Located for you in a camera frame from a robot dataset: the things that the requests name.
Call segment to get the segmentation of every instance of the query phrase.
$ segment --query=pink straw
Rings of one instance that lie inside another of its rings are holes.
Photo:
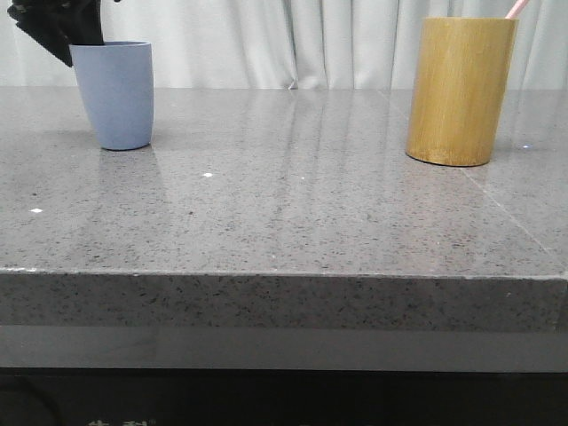
[[[513,8],[509,11],[509,13],[507,13],[505,19],[507,20],[516,19],[518,14],[525,8],[527,3],[529,3],[529,0],[517,0]]]

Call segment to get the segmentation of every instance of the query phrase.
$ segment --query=white curtain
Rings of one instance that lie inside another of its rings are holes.
[[[11,0],[3,0],[7,8]],[[409,89],[425,16],[502,17],[514,0],[103,0],[107,40],[147,40],[157,87]],[[568,0],[520,17],[510,89],[565,89]],[[0,85],[74,85],[0,16]]]

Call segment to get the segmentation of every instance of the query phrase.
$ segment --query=wooden cup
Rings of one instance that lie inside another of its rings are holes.
[[[406,153],[447,166],[489,162],[517,20],[426,18]]]

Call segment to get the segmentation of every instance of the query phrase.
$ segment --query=gray countertop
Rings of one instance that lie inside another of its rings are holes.
[[[567,92],[467,169],[405,156],[411,95],[156,90],[109,152],[75,88],[0,88],[0,324],[564,338]]]

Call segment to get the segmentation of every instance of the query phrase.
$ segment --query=yellow cup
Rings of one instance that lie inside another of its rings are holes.
[[[517,20],[426,18],[406,153],[424,162],[489,162]]]

